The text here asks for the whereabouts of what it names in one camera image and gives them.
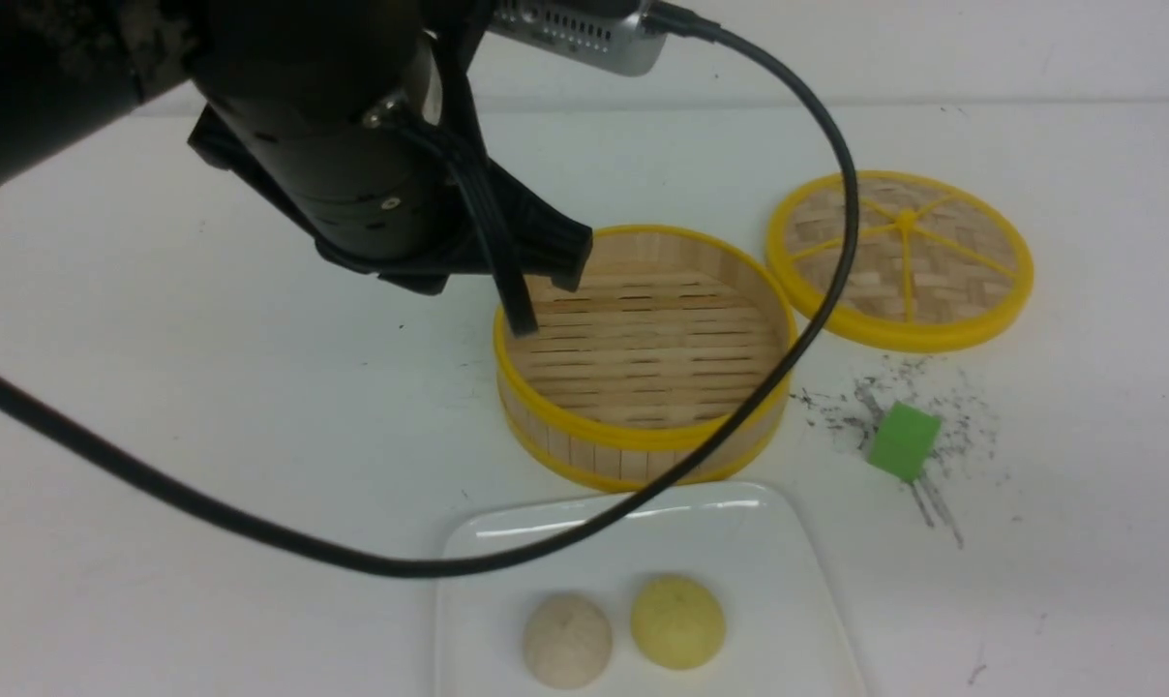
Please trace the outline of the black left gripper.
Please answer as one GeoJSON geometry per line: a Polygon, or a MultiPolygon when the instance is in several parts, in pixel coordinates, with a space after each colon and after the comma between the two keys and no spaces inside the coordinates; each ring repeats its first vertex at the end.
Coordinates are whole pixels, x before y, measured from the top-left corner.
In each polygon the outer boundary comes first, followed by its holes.
{"type": "Polygon", "coordinates": [[[594,237],[493,164],[465,70],[489,1],[191,1],[188,142],[319,254],[417,294],[491,274],[511,334],[539,322],[524,274],[579,290],[594,237]]]}

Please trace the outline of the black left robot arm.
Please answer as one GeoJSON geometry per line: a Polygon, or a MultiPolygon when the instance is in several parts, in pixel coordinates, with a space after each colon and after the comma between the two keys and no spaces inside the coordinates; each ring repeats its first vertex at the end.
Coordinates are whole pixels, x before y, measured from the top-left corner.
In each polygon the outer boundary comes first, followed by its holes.
{"type": "Polygon", "coordinates": [[[514,334],[531,275],[579,287],[593,233],[489,159],[477,18],[416,1],[0,1],[0,185],[186,82],[191,147],[350,272],[436,295],[489,275],[514,334]]]}

